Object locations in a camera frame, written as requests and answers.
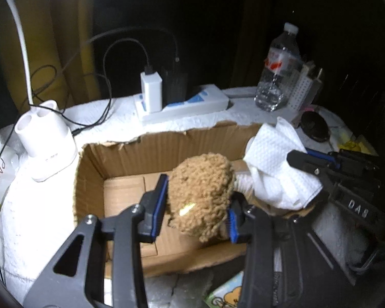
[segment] brown fuzzy object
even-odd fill
[[[170,226],[201,242],[215,237],[227,218],[233,189],[234,172],[225,156],[210,153],[187,158],[169,177]]]

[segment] blue sticker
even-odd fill
[[[171,106],[179,106],[179,105],[184,105],[184,102],[170,103],[170,104],[167,104],[167,107],[171,107]]]
[[[198,102],[204,102],[204,100],[200,95],[195,95],[191,97],[189,100],[187,100],[187,103],[198,103]]]

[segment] plastic water bottle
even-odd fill
[[[265,111],[284,106],[291,94],[287,83],[301,62],[295,41],[297,33],[297,26],[286,23],[284,32],[271,43],[254,98],[255,104]]]

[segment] cardboard box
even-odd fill
[[[74,216],[78,223],[87,214],[99,218],[119,214],[139,202],[152,190],[158,176],[170,172],[186,158],[204,153],[220,153],[233,161],[237,171],[245,170],[248,140],[259,124],[238,126],[223,122],[210,129],[146,134],[130,143],[86,145],[81,154],[75,181]],[[154,244],[141,244],[144,274],[190,272],[220,264],[245,253],[245,244],[213,240],[205,244],[167,226],[165,215],[161,234]],[[111,265],[107,262],[106,276]]]

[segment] white power strip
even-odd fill
[[[215,84],[207,84],[200,86],[199,93],[189,100],[169,104],[159,112],[146,111],[142,94],[134,95],[134,101],[138,119],[147,124],[223,111],[227,109],[229,99]]]

